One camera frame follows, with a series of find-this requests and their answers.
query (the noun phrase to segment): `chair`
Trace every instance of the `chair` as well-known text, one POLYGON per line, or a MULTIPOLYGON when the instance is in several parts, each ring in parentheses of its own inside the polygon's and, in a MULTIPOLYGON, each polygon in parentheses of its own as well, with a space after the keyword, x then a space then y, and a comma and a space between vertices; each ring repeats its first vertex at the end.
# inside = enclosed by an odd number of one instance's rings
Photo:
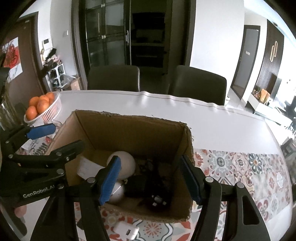
POLYGON ((140 91, 140 70, 132 65, 91 67, 88 90, 140 91))
POLYGON ((168 94, 224 105, 226 83, 226 79, 220 75, 178 65, 168 94))

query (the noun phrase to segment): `wood slat panel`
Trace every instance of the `wood slat panel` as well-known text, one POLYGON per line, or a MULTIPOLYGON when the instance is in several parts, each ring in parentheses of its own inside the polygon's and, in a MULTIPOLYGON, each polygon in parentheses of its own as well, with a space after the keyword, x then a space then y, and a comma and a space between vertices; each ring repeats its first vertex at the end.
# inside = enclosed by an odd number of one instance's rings
POLYGON ((281 65, 281 58, 283 56, 284 49, 284 36, 283 34, 270 22, 267 21, 267 39, 264 57, 261 65, 261 69, 258 75, 256 87, 272 92, 274 84, 279 73, 279 67, 281 65), (272 46, 275 45, 275 41, 278 43, 276 57, 273 61, 270 61, 270 55, 272 46))

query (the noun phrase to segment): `white plastic basket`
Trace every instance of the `white plastic basket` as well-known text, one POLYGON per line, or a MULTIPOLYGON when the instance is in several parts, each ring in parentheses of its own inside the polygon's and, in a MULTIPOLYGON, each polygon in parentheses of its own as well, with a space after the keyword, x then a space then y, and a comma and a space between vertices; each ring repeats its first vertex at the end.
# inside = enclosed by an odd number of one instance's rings
POLYGON ((42 114, 40 114, 39 116, 37 116, 35 119, 33 120, 27 120, 26 115, 24 115, 24 121, 30 126, 32 124, 34 124, 36 121, 38 121, 40 118, 43 119, 44 124, 48 123, 49 121, 54 120, 57 115, 59 114, 59 112, 62 109, 62 103, 61 103, 61 99, 59 97, 59 92, 53 92, 54 93, 54 102, 51 104, 50 107, 48 107, 48 109, 46 111, 44 111, 42 114))

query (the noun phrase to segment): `gray door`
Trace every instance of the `gray door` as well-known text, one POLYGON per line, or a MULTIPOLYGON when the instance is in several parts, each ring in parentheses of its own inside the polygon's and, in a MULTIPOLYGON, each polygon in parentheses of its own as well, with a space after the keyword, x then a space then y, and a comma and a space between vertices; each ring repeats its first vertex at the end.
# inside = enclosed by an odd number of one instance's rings
POLYGON ((244 94, 253 70, 258 48, 259 32, 258 29, 249 29, 246 27, 244 29, 242 52, 234 76, 234 81, 232 82, 232 89, 240 98, 242 98, 244 94))

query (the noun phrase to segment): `brown door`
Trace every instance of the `brown door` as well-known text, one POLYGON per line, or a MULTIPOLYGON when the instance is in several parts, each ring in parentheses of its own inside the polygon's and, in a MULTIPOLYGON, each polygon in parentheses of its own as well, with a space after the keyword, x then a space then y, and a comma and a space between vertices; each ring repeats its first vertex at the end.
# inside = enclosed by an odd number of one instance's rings
POLYGON ((16 22, 2 43, 5 51, 8 49, 4 65, 15 76, 9 83, 9 97, 20 116, 24 115, 30 98, 43 94, 33 59, 33 21, 30 18, 16 22))

